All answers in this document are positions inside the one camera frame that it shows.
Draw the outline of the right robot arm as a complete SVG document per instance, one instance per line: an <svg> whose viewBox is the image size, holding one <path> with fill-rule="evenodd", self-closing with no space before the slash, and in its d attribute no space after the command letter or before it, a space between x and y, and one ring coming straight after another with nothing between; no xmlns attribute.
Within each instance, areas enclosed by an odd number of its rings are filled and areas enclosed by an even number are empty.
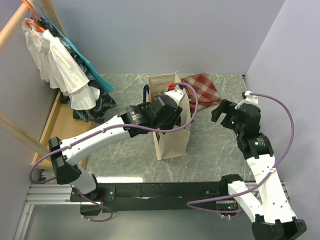
<svg viewBox="0 0 320 240"><path fill-rule="evenodd" d="M246 101L236 104L223 99L211 112L216 122L221 114L221 125L234 131L237 146L249 165L258 185L260 198L248 191L237 174L223 176L219 193L224 199L235 196L238 205L251 220L256 240L296 240L307 230L304 220L298 219L284 192L270 140L260 131L261 110L258 102Z"/></svg>

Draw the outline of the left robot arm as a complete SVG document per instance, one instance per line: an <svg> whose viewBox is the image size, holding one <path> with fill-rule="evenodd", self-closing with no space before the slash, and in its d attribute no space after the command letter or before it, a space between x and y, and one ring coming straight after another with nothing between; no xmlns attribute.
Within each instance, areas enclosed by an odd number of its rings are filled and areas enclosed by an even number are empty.
<svg viewBox="0 0 320 240"><path fill-rule="evenodd" d="M80 161L103 146L144 135L152 129L171 130L178 120L182 98L161 95L153 102L130 105L99 127L69 139L49 140L50 157L59 185L71 184L88 201L100 195L96 178L80 166Z"/></svg>

